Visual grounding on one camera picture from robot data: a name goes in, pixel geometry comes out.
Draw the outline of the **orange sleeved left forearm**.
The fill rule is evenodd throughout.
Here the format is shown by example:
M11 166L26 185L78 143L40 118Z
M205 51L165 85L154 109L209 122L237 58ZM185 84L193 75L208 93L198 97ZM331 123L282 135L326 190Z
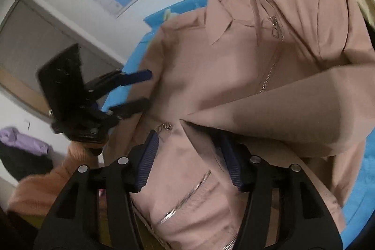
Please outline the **orange sleeved left forearm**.
M82 143L72 142L61 165L45 175L30 175L19 181L8 201L8 211L20 216L46 216L65 184L82 165L98 168L98 157Z

